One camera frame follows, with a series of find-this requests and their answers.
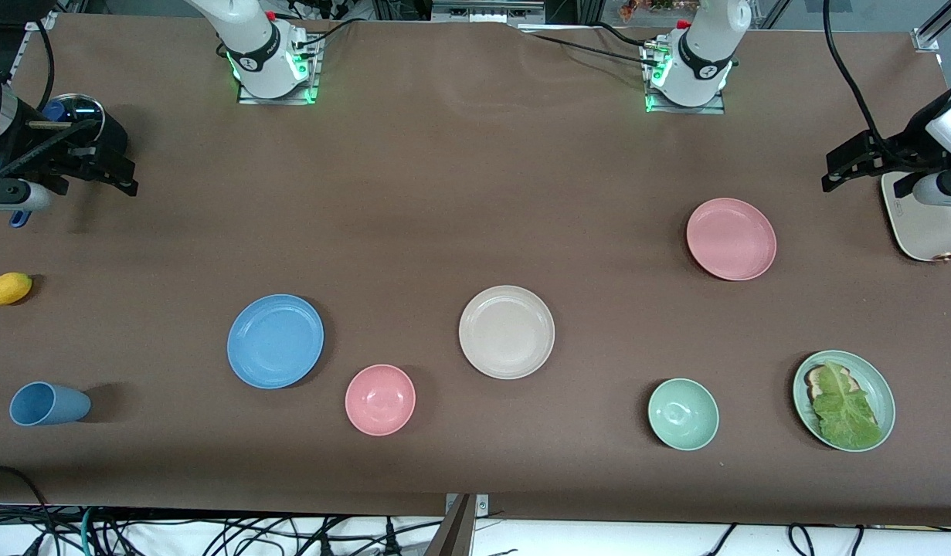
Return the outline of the white toaster appliance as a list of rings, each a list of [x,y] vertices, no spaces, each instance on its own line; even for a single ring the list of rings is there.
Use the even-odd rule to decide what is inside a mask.
[[[925,205],[913,195],[898,199],[893,186],[906,173],[881,177],[881,197],[896,245],[921,263],[951,260],[951,205]]]

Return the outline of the green lettuce leaf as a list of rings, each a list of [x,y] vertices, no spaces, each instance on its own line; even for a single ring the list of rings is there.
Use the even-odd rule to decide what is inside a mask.
[[[882,439],[881,427],[868,402],[867,392],[836,394],[830,385],[811,402],[817,416],[819,436],[832,446],[846,450],[866,450]]]

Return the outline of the pink bowl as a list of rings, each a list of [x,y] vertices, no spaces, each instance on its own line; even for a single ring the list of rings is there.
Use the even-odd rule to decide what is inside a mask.
[[[367,436],[390,436],[414,414],[416,389],[404,370],[375,364],[355,374],[345,392],[345,412],[352,426]]]

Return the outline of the blue plastic cup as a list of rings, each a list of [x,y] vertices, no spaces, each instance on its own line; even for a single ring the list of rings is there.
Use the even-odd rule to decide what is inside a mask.
[[[19,426],[65,425],[86,418],[91,407],[90,398],[75,388],[33,382],[13,395],[8,413]]]

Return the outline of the toast bread slice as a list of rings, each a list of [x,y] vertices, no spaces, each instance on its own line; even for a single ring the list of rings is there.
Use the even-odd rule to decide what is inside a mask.
[[[860,390],[860,385],[852,376],[851,371],[841,364],[825,363],[815,366],[807,372],[804,382],[807,385],[808,400],[814,402],[819,395],[825,392],[824,384],[830,385],[830,390],[836,394],[853,393]]]

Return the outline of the yellow lemon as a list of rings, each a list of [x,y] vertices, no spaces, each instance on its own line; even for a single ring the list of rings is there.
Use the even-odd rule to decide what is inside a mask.
[[[30,293],[32,285],[32,278],[25,273],[2,274],[0,276],[0,306],[12,305],[23,300]]]

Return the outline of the pink plate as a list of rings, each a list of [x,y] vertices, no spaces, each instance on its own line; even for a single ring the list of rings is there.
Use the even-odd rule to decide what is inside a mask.
[[[684,239],[695,262],[722,280],[753,280],[776,259],[771,222],[739,199],[716,198],[698,205],[688,217]]]

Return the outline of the table edge clamp post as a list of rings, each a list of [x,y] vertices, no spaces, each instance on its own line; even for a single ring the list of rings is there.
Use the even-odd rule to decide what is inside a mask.
[[[488,514],[488,493],[448,493],[446,517],[423,556],[471,556],[476,521]]]

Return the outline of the blue plate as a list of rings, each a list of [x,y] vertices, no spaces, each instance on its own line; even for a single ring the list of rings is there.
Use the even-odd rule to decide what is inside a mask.
[[[316,307],[291,294],[254,300],[235,317],[226,341],[229,365],[254,388],[288,388],[307,376],[324,351]]]

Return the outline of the black pot with glass lid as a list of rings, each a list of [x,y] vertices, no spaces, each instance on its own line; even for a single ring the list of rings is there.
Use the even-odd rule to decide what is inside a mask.
[[[108,147],[126,155],[129,138],[116,117],[97,99],[82,93],[66,93],[49,100],[41,114],[51,122],[94,122],[92,127],[77,131],[69,139],[77,147]]]

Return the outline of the beige plate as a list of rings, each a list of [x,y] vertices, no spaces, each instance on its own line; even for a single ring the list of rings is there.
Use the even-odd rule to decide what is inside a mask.
[[[465,358],[480,373],[517,380],[545,365],[556,328],[542,298],[522,287],[499,285],[469,300],[460,316],[458,339]]]

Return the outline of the green bowl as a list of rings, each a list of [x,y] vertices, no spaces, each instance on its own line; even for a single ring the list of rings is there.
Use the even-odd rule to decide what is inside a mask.
[[[680,451],[708,446],[718,434],[718,402],[702,384],[688,378],[661,382],[650,394],[647,420],[663,444]]]

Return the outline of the green plate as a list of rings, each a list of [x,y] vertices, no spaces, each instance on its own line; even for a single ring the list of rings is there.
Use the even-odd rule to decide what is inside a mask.
[[[819,436],[817,416],[814,415],[812,411],[812,405],[807,395],[807,385],[806,382],[804,382],[804,378],[810,369],[828,362],[841,364],[850,369],[857,383],[867,392],[868,402],[870,402],[870,406],[873,409],[873,413],[878,420],[882,432],[882,439],[876,446],[866,450],[855,451],[840,449],[832,446]],[[875,366],[871,365],[870,362],[848,351],[818,351],[807,356],[807,358],[800,363],[799,368],[793,374],[792,380],[790,380],[790,397],[792,397],[794,411],[796,411],[800,421],[806,426],[808,432],[810,432],[815,439],[825,444],[825,446],[836,450],[856,453],[867,452],[878,448],[891,436],[893,426],[895,426],[895,398],[893,398],[892,389],[889,387],[888,381],[885,380],[884,375],[875,369]]]

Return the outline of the aluminium frame rail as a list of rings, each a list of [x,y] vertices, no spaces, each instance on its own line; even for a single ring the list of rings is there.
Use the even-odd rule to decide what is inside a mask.
[[[545,0],[430,0],[430,21],[544,25]]]

